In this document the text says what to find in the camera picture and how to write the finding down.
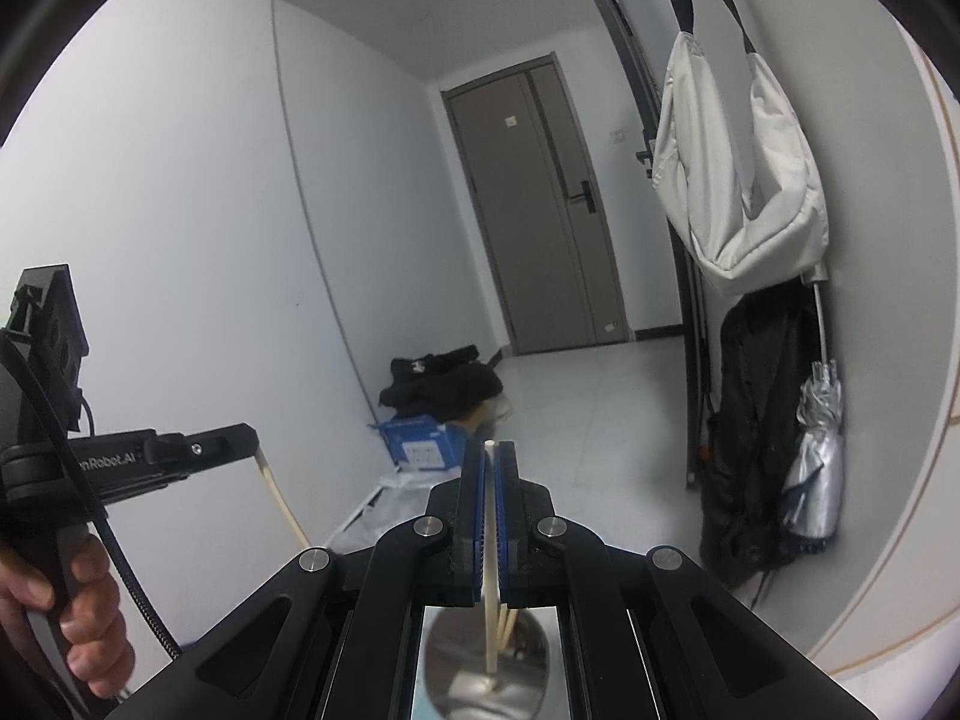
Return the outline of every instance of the screw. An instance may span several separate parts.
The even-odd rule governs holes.
[[[560,517],[544,517],[536,524],[536,529],[546,538],[556,538],[566,533],[566,521]]]
[[[443,520],[438,517],[421,517],[414,523],[414,533],[418,536],[435,536],[443,530]]]
[[[661,547],[654,552],[654,565],[662,571],[676,571],[683,565],[683,555],[673,547]]]
[[[304,571],[313,573],[314,571],[323,571],[330,565],[330,555],[325,549],[313,547],[301,554],[299,564]]]

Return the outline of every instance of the human hand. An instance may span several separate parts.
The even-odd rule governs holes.
[[[94,536],[80,545],[70,570],[80,591],[59,622],[73,646],[67,666],[98,698],[116,695],[133,673],[133,647],[120,613],[120,590],[109,575],[107,550]],[[40,656],[24,610],[46,611],[54,604],[50,581],[8,546],[0,544],[0,625],[27,662]]]

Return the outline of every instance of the brown door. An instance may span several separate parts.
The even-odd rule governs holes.
[[[625,341],[606,220],[553,61],[446,99],[514,351]]]

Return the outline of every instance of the blue box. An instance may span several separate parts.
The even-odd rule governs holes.
[[[442,425],[430,416],[390,419],[373,425],[387,442],[394,463],[405,469],[435,471],[464,464],[467,431]]]

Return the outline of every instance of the door handle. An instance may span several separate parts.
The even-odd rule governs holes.
[[[597,204],[593,199],[593,189],[590,189],[590,182],[581,181],[580,189],[582,191],[579,194],[573,194],[568,197],[567,200],[571,205],[575,202],[585,202],[587,204],[587,213],[595,214],[597,212]]]

